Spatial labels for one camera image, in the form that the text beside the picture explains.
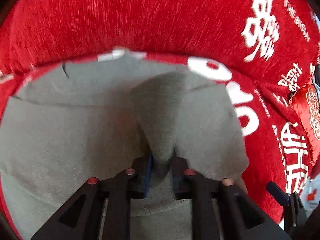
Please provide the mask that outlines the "grey knit garment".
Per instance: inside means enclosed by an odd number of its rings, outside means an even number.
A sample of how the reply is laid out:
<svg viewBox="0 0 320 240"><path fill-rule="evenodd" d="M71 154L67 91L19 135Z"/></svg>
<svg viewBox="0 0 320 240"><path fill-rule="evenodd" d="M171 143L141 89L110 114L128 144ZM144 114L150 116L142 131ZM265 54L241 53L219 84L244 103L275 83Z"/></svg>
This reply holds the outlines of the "grey knit garment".
<svg viewBox="0 0 320 240"><path fill-rule="evenodd" d="M206 177L244 187L248 158L231 79L216 61L125 54L25 81L1 122L2 189L20 236L30 239L86 179L111 178L151 148L162 174L132 204L132 238L190 239L189 203L174 200L164 162L176 152Z"/></svg>

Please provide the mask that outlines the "red bed blanket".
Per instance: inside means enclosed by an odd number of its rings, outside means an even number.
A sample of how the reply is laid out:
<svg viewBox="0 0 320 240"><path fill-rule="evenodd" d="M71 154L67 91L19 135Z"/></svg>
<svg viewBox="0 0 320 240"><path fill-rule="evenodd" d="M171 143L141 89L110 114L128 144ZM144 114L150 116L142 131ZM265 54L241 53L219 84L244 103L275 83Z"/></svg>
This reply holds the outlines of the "red bed blanket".
<svg viewBox="0 0 320 240"><path fill-rule="evenodd" d="M61 64L114 60L125 54L144 61L174 65L187 64L191 58L215 61L201 57L113 50L87 59L61 61L37 67L23 75L13 76L12 85L5 93L1 93L1 122L8 98L14 95L25 81L36 80ZM311 168L309 139L298 115L289 105L287 93L282 88L253 80L237 70L225 67L232 73L231 81L239 86L239 90L232 91L231 95L235 98L233 108L236 110L248 158L248 167L241 174L244 182L242 188L276 223L279 223L283 210L267 193L266 184L273 180L287 193L299 193L304 189ZM1 223L7 223L12 237L23 239L5 202L2 181Z"/></svg>

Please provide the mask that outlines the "red satin embroidered cushion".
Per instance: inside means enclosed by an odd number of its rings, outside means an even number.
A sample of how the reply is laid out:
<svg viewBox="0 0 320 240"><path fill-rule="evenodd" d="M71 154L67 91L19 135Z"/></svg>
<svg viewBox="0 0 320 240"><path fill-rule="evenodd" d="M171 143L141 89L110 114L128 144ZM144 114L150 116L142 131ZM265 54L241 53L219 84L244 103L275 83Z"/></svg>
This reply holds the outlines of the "red satin embroidered cushion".
<svg viewBox="0 0 320 240"><path fill-rule="evenodd" d="M311 145L311 165L319 158L319 100L313 84L299 89L290 99L290 105L297 113Z"/></svg>

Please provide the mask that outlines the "large red pillow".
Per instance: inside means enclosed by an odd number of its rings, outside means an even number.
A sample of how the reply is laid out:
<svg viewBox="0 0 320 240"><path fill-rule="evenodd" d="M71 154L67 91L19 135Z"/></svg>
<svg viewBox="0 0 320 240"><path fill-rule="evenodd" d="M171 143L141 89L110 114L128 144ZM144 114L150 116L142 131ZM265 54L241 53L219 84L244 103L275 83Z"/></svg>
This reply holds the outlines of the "large red pillow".
<svg viewBox="0 0 320 240"><path fill-rule="evenodd" d="M19 0L1 26L1 93L42 65L126 47L215 59L277 83L309 77L319 32L306 0Z"/></svg>

